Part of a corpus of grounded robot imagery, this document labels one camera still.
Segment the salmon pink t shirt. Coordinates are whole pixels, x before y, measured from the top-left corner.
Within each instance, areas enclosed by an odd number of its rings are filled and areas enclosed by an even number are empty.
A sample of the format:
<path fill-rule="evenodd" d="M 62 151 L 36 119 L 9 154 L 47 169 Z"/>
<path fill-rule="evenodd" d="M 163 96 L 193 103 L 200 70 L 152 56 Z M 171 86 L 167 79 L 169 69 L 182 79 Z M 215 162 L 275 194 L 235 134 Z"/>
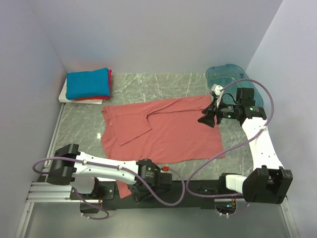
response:
<path fill-rule="evenodd" d="M 105 106 L 101 138 L 109 159 L 156 164 L 209 159 L 223 151 L 219 128 L 198 122 L 209 95 Z"/>

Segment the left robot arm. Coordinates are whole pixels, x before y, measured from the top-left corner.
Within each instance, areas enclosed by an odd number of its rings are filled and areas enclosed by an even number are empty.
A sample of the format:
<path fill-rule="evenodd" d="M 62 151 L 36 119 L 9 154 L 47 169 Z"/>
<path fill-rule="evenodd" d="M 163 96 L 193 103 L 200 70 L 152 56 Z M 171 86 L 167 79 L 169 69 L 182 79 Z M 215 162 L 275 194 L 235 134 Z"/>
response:
<path fill-rule="evenodd" d="M 128 189 L 148 194 L 169 191 L 172 174 L 164 173 L 152 160 L 118 161 L 94 157 L 80 152 L 78 144 L 68 144 L 54 153 L 48 171 L 47 182 L 53 185 L 71 185 L 87 199 L 98 196 L 99 178 L 114 180 L 128 186 Z"/>

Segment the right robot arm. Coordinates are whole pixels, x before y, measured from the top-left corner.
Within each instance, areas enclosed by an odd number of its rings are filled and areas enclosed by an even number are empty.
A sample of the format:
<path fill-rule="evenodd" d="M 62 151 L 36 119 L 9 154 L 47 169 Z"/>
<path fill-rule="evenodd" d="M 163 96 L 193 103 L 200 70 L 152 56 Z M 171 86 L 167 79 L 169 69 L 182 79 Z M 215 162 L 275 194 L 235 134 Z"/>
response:
<path fill-rule="evenodd" d="M 267 116 L 256 106 L 253 88 L 237 88 L 233 104 L 223 102 L 223 87 L 213 85 L 212 103 L 203 110 L 200 123 L 215 127 L 222 119 L 239 121 L 248 141 L 253 160 L 253 171 L 247 177 L 223 173 L 217 192 L 228 198 L 239 193 L 247 202 L 280 204 L 293 180 L 291 170 L 284 169 L 274 150 L 267 128 Z"/>

